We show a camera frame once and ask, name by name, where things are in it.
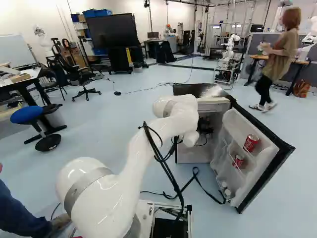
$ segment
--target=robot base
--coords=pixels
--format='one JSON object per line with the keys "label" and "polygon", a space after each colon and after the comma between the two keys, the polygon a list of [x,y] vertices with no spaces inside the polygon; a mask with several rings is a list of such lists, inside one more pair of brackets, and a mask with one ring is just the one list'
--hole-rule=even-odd
{"label": "robot base", "polygon": [[[191,238],[192,237],[192,206],[184,208],[183,216],[175,223],[180,206],[154,203],[139,200],[136,215],[141,223],[141,232],[137,238]],[[135,238],[129,234],[124,238]]]}

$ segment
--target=large black monitor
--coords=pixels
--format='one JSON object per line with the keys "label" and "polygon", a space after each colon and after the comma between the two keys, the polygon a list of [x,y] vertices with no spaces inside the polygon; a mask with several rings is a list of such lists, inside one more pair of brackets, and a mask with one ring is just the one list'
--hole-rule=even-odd
{"label": "large black monitor", "polygon": [[138,46],[134,15],[131,13],[86,18],[96,48]]}

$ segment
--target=brown jacket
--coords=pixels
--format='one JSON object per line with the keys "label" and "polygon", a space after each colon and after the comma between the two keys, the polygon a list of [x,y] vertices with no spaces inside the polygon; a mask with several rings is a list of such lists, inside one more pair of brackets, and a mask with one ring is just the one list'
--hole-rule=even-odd
{"label": "brown jacket", "polygon": [[273,82],[281,79],[287,73],[291,62],[296,56],[298,41],[298,31],[296,28],[284,32],[273,47],[274,50],[283,50],[284,56],[269,55],[262,73]]}

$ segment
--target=mini fridge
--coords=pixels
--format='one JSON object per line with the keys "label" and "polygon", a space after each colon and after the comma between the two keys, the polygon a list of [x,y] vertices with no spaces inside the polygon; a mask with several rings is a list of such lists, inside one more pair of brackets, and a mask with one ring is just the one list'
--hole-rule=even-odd
{"label": "mini fridge", "polygon": [[[177,145],[175,162],[209,163],[219,191],[241,214],[295,148],[243,109],[217,84],[174,85],[173,93],[193,94],[198,99],[200,133],[194,147]],[[252,152],[245,147],[250,134],[259,138]],[[242,164],[237,164],[237,156],[243,159]]]}

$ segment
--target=orange bag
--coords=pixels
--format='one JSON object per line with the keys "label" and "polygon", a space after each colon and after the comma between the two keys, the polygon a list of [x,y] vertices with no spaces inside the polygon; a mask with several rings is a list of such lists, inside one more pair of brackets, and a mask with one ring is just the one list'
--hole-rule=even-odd
{"label": "orange bag", "polygon": [[293,94],[299,98],[306,98],[311,85],[305,82],[303,79],[296,83],[293,89]]}

